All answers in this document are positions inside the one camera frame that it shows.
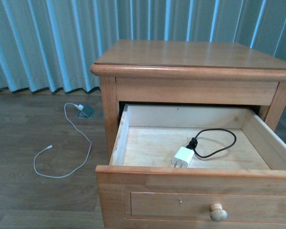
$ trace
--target wooden nightstand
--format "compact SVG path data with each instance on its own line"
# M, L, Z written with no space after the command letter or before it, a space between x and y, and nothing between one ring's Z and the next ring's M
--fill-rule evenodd
M105 226L286 228L286 145L272 132L286 105L285 61L236 43L120 40L91 70L101 80L112 156L96 169ZM120 127L119 102L127 103ZM158 105L135 105L142 102ZM256 105L261 119L208 104ZM176 138L215 126L239 132L241 152L172 167L185 141ZM227 210L225 222L212 222L212 204Z

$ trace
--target white cable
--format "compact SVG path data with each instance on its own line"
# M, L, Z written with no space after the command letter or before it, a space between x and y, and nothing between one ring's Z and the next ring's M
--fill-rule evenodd
M45 150L51 149L51 148L53 147L52 145L51 145L51 146L48 146L47 148L45 148L45 149L43 149L42 151L40 151L40 152L35 156L35 158L34 158L34 163L33 163L33 165L34 165L34 170L35 170L35 172L36 172L38 175L40 175L40 176L49 177L49 178L65 178L65 177L71 175L72 173L74 173L74 172L75 172L76 170L78 170L79 168L83 167L83 165L87 162L88 157L89 157L89 155L90 155L90 151L91 151L91 148L92 148L92 142L89 140L89 138L88 138L82 131L80 131L79 129L77 129L76 126L73 124L73 122L71 122L70 119L67 117L66 106L67 106L68 104L75 106L75 107L76 107L77 109L79 109L79 110L82 109L82 105L76 105L76 104L72 104L72 103L66 103L65 106L64 106L64 111L65 111L66 119L69 121L69 123L71 123L72 126L73 126L78 132L80 132L80 133L88 140L88 142L90 142L90 147L89 147L89 149L88 149L88 153L87 153L86 159L85 159L85 161L84 161L80 166L78 166L78 167L77 167L76 169L74 169L72 172L70 172L70 173L68 173L67 175L64 175L64 176L54 177L54 176L49 176L49 175L45 175L45 174L39 173L39 172L37 172L36 166L35 166L36 158L37 158L42 152L44 152Z

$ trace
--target open drawer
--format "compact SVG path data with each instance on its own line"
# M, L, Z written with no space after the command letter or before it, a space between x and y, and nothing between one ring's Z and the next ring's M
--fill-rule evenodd
M174 154L206 128L229 129L237 142L174 168ZM196 150L206 155L232 141L204 132ZM110 164L96 172L106 227L286 229L286 145L248 109L126 105ZM225 221L212 221L213 204Z

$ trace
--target nightstand leg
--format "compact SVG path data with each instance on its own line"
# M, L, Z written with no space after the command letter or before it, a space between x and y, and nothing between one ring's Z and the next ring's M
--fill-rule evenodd
M261 106L259 116L275 131L278 121L286 106L286 82L279 82L270 106Z
M119 104L116 94L115 77L100 77L102 104L104 112L106 143L111 158L115 137L118 132Z

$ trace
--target nightstand top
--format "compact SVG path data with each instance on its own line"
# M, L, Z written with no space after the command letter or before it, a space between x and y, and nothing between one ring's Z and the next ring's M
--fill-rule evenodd
M286 70L286 62L237 43L119 40L95 64Z

